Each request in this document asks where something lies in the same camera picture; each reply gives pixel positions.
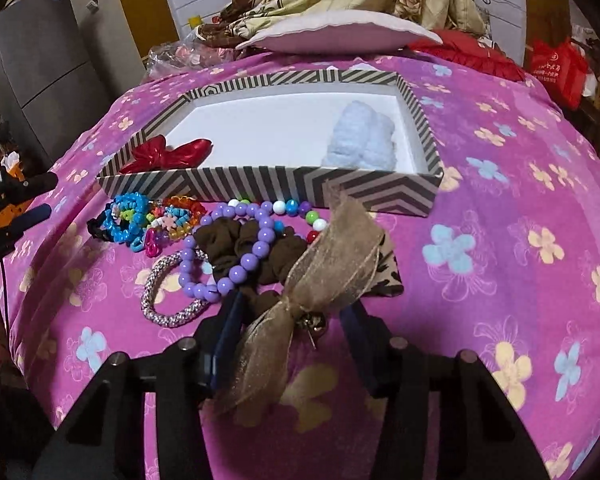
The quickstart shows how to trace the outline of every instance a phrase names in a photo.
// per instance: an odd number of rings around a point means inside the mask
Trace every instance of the pillow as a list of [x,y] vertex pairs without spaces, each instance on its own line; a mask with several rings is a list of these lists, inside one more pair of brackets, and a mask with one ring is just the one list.
[[525,71],[503,53],[490,48],[461,30],[437,30],[443,44],[429,40],[417,40],[409,48],[440,57],[509,81],[524,81]]
[[423,38],[442,43],[437,34],[417,23],[384,12],[328,10],[285,18],[236,49],[257,46],[286,54],[372,54],[394,52]]

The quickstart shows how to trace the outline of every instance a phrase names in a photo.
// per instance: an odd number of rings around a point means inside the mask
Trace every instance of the purple bedsheet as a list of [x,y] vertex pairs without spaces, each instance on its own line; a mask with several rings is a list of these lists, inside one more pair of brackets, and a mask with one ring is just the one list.
[[[535,79],[516,84],[435,58],[311,63],[262,54],[133,89],[80,136],[54,167],[58,188],[43,197],[52,217],[5,260],[11,349],[54,424],[113,351],[160,352],[197,325],[145,320],[139,295],[152,261],[88,235],[86,221],[107,202],[94,183],[107,157],[196,86],[362,62],[410,82],[446,167],[427,219],[374,215],[394,240],[405,292],[365,299],[366,307],[427,351],[475,349],[552,478],[578,468],[600,434],[600,161]],[[176,274],[165,280],[159,310],[187,303],[179,288]],[[285,395],[263,418],[203,410],[216,479],[368,477],[383,405],[363,390],[337,320],[319,347],[294,343]],[[150,480],[158,479],[154,411],[148,396]]]

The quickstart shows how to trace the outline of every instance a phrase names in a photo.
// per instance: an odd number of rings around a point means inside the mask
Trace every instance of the red bead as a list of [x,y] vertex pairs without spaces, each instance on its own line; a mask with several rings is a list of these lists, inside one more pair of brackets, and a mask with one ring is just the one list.
[[314,240],[318,237],[320,233],[318,231],[309,231],[309,234],[306,236],[306,242],[308,244],[314,243]]

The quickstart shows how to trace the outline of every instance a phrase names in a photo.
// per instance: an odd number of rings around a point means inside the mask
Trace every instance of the black and white striped box edge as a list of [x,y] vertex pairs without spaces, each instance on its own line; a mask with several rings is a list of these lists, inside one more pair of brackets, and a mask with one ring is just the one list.
[[[168,117],[194,99],[221,92],[239,91],[259,86],[299,83],[364,83],[395,86],[404,99],[420,137],[429,173],[405,174],[391,171],[328,169],[303,166],[243,166],[195,168],[186,170],[147,171],[118,174],[131,160],[131,149],[152,137]],[[429,121],[404,79],[395,72],[375,70],[302,70],[276,72],[231,79],[195,88],[181,95],[157,114],[113,155],[100,171],[98,183],[106,194],[140,192],[151,199],[187,195],[204,202],[248,200],[308,200],[324,207],[323,185],[328,181],[359,199],[369,211],[427,216],[442,181],[443,169]]]

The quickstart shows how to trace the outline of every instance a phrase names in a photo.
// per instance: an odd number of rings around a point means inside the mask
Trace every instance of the gold ribbon bow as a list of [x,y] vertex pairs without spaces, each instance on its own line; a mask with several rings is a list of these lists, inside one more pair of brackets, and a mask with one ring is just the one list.
[[277,402],[287,382],[296,322],[307,312],[337,312],[372,283],[384,231],[360,202],[343,192],[331,194],[329,227],[292,267],[280,301],[245,330],[231,387],[216,402],[220,412],[238,404],[259,411]]

